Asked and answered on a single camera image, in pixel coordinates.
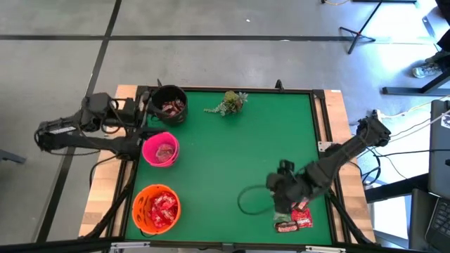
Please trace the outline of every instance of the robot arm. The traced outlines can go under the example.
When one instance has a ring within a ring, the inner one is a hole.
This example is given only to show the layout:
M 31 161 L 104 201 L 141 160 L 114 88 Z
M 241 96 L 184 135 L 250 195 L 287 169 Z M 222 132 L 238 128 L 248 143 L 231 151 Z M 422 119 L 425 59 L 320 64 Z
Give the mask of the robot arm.
M 143 95 L 144 104 L 148 97 L 149 94 Z M 143 120 L 145 119 L 139 110 L 139 101 L 124 99 L 124 107 L 119 110 L 118 100 L 106 93 L 95 93 L 83 98 L 81 109 L 73 116 L 42 122 L 34 133 L 34 140 L 41 150 L 49 153 L 66 147 L 93 148 L 109 150 L 122 160 L 134 160 L 139 158 L 141 139 L 164 131 L 140 127 Z M 95 132 L 101 129 L 107 134 L 115 132 L 107 132 L 105 127 L 117 127 L 117 130 L 124 127 L 127 135 L 108 139 L 88 137 L 83 133 L 81 136 L 70 134 L 75 130 Z M 131 128 L 137 130 L 129 133 L 127 129 Z
M 367 147 L 385 146 L 391 132 L 374 117 L 359 120 L 356 135 L 342 145 L 333 147 L 333 152 L 319 161 L 311 162 L 294 173 L 292 162 L 280 161 L 277 173 L 267 176 L 266 187 L 271 191 L 275 211 L 290 214 L 292 203 L 304 197 L 313 200 L 331 187 L 340 167 L 362 153 Z

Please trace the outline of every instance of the pink bowl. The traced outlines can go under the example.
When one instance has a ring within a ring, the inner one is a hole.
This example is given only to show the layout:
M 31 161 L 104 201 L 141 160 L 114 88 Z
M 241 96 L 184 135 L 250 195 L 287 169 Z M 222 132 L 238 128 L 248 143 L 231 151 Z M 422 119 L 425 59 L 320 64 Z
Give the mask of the pink bowl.
M 175 152 L 166 162 L 159 162 L 156 157 L 156 151 L 162 144 L 169 144 L 175 147 Z M 147 139 L 142 146 L 143 158 L 154 167 L 170 167 L 172 166 L 180 153 L 180 144 L 178 140 L 169 132 L 156 134 Z

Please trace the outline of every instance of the white cable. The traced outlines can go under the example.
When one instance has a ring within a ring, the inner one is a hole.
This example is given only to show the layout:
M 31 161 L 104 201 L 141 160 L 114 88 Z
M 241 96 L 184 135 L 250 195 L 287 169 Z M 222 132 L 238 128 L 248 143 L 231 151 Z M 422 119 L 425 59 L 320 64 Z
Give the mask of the white cable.
M 330 4 L 330 5 L 332 5 L 332 6 L 339 6 L 339 5 L 343 5 L 343 4 L 347 3 L 348 1 L 350 1 L 350 0 L 345 0 L 345 1 L 340 2 L 340 3 L 333 3 L 333 2 L 330 2 L 330 1 L 325 0 L 324 3 L 325 3 L 325 4 Z
M 447 97 L 449 97 L 449 96 L 450 96 L 450 95 L 443 96 L 443 97 L 441 97 L 441 98 L 438 98 L 438 100 L 442 100 L 442 99 L 447 98 Z M 379 111 L 379 112 L 378 112 L 378 116 L 379 116 L 381 119 L 393 119 L 393 118 L 396 118 L 396 117 L 404 116 L 404 115 L 406 115 L 408 112 L 412 112 L 412 111 L 414 111 L 414 110 L 417 110 L 417 109 L 419 109 L 419 108 L 422 108 L 422 107 L 424 107 L 424 106 L 430 104 L 431 102 L 432 102 L 432 101 L 427 102 L 427 103 L 424 103 L 424 104 L 422 104 L 422 105 L 414 106 L 414 107 L 412 107 L 411 109 L 407 110 L 406 112 L 400 112 L 400 113 L 398 113 L 398 114 L 396 114 L 396 115 L 392 115 L 392 116 L 385 115 L 385 114 L 383 114 L 381 111 Z
M 450 113 L 450 110 L 448 110 L 448 111 L 442 113 L 441 116 L 439 116 L 439 117 L 437 117 L 436 119 L 430 121 L 430 123 L 426 124 L 425 126 L 422 126 L 421 128 L 419 128 L 419 129 L 417 129 L 417 130 L 415 130 L 415 131 L 412 131 L 411 133 L 409 133 L 409 134 L 407 134 L 407 135 L 404 135 L 404 136 L 402 136 L 402 137 L 400 137 L 400 138 L 397 138 L 397 139 L 395 139 L 395 140 L 392 140 L 392 141 L 390 141 L 389 143 L 393 143 L 394 141 L 398 141 L 399 139 L 403 139 L 403 138 L 405 138 L 405 137 L 407 137 L 407 136 L 410 136 L 411 134 L 414 134 L 414 133 L 416 133 L 417 131 L 420 131 L 421 129 L 424 129 L 425 127 L 430 126 L 431 124 L 433 124 L 433 123 L 435 123 L 436 121 L 440 120 L 443 116 L 445 116 L 445 115 L 447 115 L 447 114 L 449 114 L 449 113 Z

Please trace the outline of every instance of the small plant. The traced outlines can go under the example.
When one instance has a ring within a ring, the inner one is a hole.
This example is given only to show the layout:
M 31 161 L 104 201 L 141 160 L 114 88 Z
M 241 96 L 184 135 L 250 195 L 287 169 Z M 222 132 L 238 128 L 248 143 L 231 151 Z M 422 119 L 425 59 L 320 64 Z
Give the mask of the small plant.
M 239 94 L 234 93 L 234 91 L 227 91 L 225 93 L 222 102 L 214 109 L 204 109 L 205 112 L 218 113 L 225 116 L 231 113 L 237 113 L 242 110 L 244 102 L 247 102 L 248 94 L 239 92 Z

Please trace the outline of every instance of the black desk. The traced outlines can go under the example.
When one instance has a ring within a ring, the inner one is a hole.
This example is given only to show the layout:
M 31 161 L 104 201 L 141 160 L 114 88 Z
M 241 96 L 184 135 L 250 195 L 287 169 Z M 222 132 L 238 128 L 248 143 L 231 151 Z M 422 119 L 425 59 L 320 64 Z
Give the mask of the black desk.
M 385 95 L 446 96 L 450 94 L 450 89 L 439 89 L 439 87 L 448 81 L 450 81 L 450 70 L 434 78 L 422 88 L 383 87 L 382 93 Z

